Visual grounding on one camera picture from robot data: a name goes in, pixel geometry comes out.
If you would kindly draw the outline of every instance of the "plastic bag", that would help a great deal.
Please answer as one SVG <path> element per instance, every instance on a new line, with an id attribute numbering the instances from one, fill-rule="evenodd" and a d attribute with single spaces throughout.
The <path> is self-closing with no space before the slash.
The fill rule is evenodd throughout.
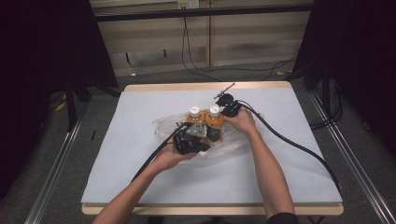
<path id="1" fill-rule="evenodd" d="M 186 121 L 188 113 L 166 116 L 155 119 L 155 134 L 163 141 L 177 128 L 178 125 Z M 265 126 L 256 118 L 256 127 L 262 134 L 265 134 Z M 199 152 L 196 158 L 202 161 L 216 160 L 226 156 L 239 155 L 249 152 L 249 142 L 243 133 L 238 132 L 233 125 L 224 122 L 222 129 L 222 140 L 211 145 L 206 152 Z"/>

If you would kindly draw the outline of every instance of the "gray floor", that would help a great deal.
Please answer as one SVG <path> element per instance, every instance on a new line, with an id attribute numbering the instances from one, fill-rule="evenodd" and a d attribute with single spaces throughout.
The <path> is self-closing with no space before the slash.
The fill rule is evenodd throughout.
<path id="1" fill-rule="evenodd" d="M 239 68 L 269 68 L 272 63 L 240 64 Z M 283 70 L 291 69 L 292 64 Z M 267 72 L 227 71 L 206 73 L 224 81 L 260 80 Z M 279 80 L 273 75 L 268 80 Z M 119 77 L 120 89 L 128 84 L 204 82 L 206 77 L 192 75 L 188 71 L 172 71 L 134 77 Z M 301 79 L 291 82 L 308 121 L 319 117 Z M 95 157 L 100 149 L 106 129 L 116 109 L 118 99 L 98 90 L 91 89 L 92 100 L 86 104 L 87 111 L 82 118 L 78 135 L 55 185 L 41 223 L 90 223 L 93 217 L 81 213 L 79 203 L 84 186 Z M 346 140 L 354 150 L 367 175 L 383 195 L 391 211 L 396 210 L 396 160 L 384 149 L 375 133 L 366 131 L 364 120 L 343 98 L 344 116 L 337 122 Z M 35 155 L 23 173 L 14 182 L 7 197 L 0 202 L 0 223 L 23 223 L 26 219 L 51 165 L 57 157 L 66 136 L 67 113 L 51 111 L 44 124 L 40 144 Z M 326 217 L 321 223 L 381 223 L 377 213 L 367 199 L 360 184 L 352 174 L 344 157 L 326 128 L 315 130 L 314 136 L 323 152 L 325 160 L 333 168 L 342 183 L 341 195 L 345 212 L 338 217 Z M 265 217 L 227 217 L 233 223 L 264 223 Z M 129 223 L 146 223 L 146 217 L 131 217 Z M 310 223 L 307 217 L 300 217 L 301 223 Z"/>

